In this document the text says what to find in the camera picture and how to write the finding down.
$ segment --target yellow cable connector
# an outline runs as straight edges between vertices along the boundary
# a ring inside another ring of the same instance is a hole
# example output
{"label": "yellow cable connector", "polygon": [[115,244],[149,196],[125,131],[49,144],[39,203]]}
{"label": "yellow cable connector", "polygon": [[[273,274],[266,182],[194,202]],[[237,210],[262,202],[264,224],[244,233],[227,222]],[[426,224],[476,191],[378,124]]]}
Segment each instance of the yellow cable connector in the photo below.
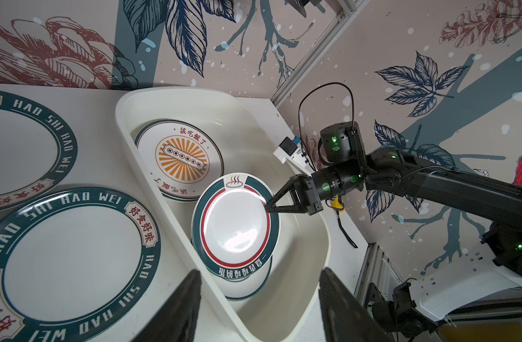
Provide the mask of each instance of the yellow cable connector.
{"label": "yellow cable connector", "polygon": [[339,197],[336,197],[336,198],[331,202],[331,206],[332,206],[334,209],[339,209],[339,211],[344,211],[344,210],[345,210],[345,207],[343,207],[343,206],[339,203]]}

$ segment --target orange sunburst logo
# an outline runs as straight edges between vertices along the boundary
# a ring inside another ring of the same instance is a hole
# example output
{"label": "orange sunburst logo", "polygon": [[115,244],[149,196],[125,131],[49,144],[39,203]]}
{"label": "orange sunburst logo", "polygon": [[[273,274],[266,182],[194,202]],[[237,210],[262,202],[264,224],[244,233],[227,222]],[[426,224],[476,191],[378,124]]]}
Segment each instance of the orange sunburst logo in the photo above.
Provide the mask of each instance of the orange sunburst logo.
{"label": "orange sunburst logo", "polygon": [[194,139],[169,136],[156,147],[156,161],[162,172],[180,183],[201,181],[210,168],[206,151]]}

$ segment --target white plate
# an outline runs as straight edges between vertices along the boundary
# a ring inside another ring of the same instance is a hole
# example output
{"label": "white plate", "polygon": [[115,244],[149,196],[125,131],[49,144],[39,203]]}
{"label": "white plate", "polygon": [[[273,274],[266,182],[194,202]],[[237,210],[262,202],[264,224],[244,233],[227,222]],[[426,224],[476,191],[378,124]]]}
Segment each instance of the white plate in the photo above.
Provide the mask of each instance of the white plate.
{"label": "white plate", "polygon": [[148,210],[117,190],[81,187],[0,221],[0,340],[84,341],[122,318],[160,259]]}
{"label": "white plate", "polygon": [[279,235],[277,213],[264,204],[268,187],[251,174],[227,174],[196,203],[191,241],[206,267],[227,279],[240,279],[266,264]]}
{"label": "white plate", "polygon": [[0,91],[0,210],[48,191],[77,154],[67,123],[45,106]]}
{"label": "white plate", "polygon": [[259,269],[259,271],[255,272],[247,278],[230,281],[214,274],[212,277],[225,297],[228,300],[237,302],[251,298],[257,292],[259,292],[265,285],[266,281],[269,279],[271,268],[272,257],[268,263],[264,264]]}
{"label": "white plate", "polygon": [[137,134],[135,145],[165,197],[196,201],[223,174],[216,144],[197,127],[178,120],[158,120]]}

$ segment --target black cable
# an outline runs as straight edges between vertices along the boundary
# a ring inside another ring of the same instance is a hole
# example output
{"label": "black cable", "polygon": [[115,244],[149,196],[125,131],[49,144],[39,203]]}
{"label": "black cable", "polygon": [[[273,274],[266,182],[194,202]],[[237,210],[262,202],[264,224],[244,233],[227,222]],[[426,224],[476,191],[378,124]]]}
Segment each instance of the black cable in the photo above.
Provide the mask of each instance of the black cable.
{"label": "black cable", "polygon": [[326,206],[328,206],[330,208],[333,208],[333,210],[335,210],[335,213],[337,214],[337,223],[339,223],[339,228],[341,229],[341,232],[345,235],[346,241],[348,241],[348,243],[350,243],[352,245],[352,247],[357,249],[358,245],[356,243],[354,243],[354,241],[350,238],[350,236],[348,236],[348,234],[346,233],[345,229],[342,227],[341,217],[339,216],[340,208],[336,208],[336,207],[333,207],[332,205],[329,205],[328,204],[328,200],[326,200]]}
{"label": "black cable", "polygon": [[[346,88],[346,90],[348,90],[348,92],[350,93],[350,100],[351,100],[351,103],[352,103],[352,124],[354,124],[354,96],[352,94],[352,90],[350,90],[350,88],[348,86],[346,86],[346,84],[343,84],[343,83],[340,83],[340,82],[330,82],[330,83],[326,83],[326,84],[322,84],[316,88],[314,88],[314,90],[312,90],[311,92],[309,92],[308,94],[306,94],[305,97],[303,97],[303,99],[301,100],[301,102],[299,103],[298,105],[298,110],[297,110],[297,121],[298,121],[298,133],[299,133],[299,140],[301,141],[301,152],[304,154],[305,153],[305,150],[303,149],[303,146],[306,147],[306,155],[308,155],[308,158],[309,160],[312,160],[312,156],[310,155],[310,152],[308,151],[308,147],[306,146],[305,142],[302,140],[302,131],[301,131],[301,105],[303,102],[305,102],[306,98],[310,96],[310,94],[312,94],[313,92],[315,92],[316,90],[320,89],[320,88],[323,88],[325,86],[330,86],[332,84],[338,84],[338,85],[341,85],[343,87]],[[316,171],[316,168],[314,167],[314,164],[311,163],[310,161],[308,162],[308,164],[310,165],[310,167]]]}
{"label": "black cable", "polygon": [[446,168],[446,167],[441,166],[441,165],[430,165],[430,166],[425,166],[424,168],[418,168],[418,169],[414,170],[413,172],[411,172],[411,173],[409,173],[409,174],[405,174],[405,175],[401,176],[400,178],[396,178],[396,179],[394,179],[394,181],[399,181],[399,180],[401,180],[403,177],[408,177],[408,176],[414,174],[415,172],[419,172],[419,171],[425,170],[425,169],[427,169],[427,168],[442,168],[442,170],[436,170],[435,172],[437,172],[437,171],[449,171],[449,172],[453,171],[452,169],[450,169],[450,168]]}

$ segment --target plate with red ring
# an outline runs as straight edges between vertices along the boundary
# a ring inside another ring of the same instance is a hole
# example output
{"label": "plate with red ring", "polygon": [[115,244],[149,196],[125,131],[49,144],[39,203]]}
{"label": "plate with red ring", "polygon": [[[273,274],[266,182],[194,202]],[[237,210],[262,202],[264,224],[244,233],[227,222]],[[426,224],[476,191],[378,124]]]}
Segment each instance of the plate with red ring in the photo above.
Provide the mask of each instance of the plate with red ring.
{"label": "plate with red ring", "polygon": [[200,196],[192,216],[191,242],[213,274],[236,281],[270,263],[278,242],[278,213],[267,213],[272,193],[251,174],[227,174]]}

